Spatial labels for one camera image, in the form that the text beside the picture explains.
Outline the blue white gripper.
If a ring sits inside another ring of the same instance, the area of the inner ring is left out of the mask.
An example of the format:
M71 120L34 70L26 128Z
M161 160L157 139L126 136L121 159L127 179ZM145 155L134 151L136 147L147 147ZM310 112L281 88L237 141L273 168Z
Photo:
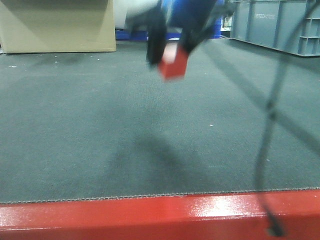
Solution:
M225 14L222 0L130 0L124 26L147 27L146 59L151 66L162 60L167 27L182 29L181 45L191 53L213 35L215 21Z

